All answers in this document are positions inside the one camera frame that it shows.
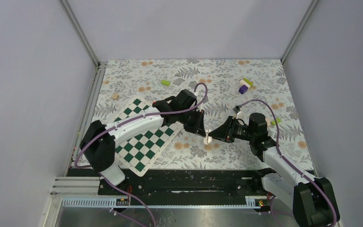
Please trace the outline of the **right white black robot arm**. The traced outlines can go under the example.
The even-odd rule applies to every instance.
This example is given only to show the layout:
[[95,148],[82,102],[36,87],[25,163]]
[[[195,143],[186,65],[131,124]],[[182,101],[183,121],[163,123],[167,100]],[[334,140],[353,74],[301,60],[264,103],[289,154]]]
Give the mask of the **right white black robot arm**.
[[233,116],[209,137],[227,143],[235,139],[249,142],[251,152],[269,167],[257,172],[252,182],[256,194],[269,192],[288,206],[301,227],[334,226],[340,219],[331,182],[304,171],[284,156],[277,142],[268,134],[266,118],[252,113],[249,122]]

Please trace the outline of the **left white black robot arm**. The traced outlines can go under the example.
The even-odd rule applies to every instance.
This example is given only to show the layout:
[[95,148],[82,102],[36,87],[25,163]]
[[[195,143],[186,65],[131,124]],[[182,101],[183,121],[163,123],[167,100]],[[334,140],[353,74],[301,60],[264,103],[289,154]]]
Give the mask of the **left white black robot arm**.
[[90,124],[80,142],[77,159],[85,157],[90,167],[110,183],[114,193],[123,194],[128,182],[116,161],[143,176],[182,128],[205,136],[203,110],[198,105],[196,95],[187,89],[155,101],[152,106],[135,99],[117,120]]

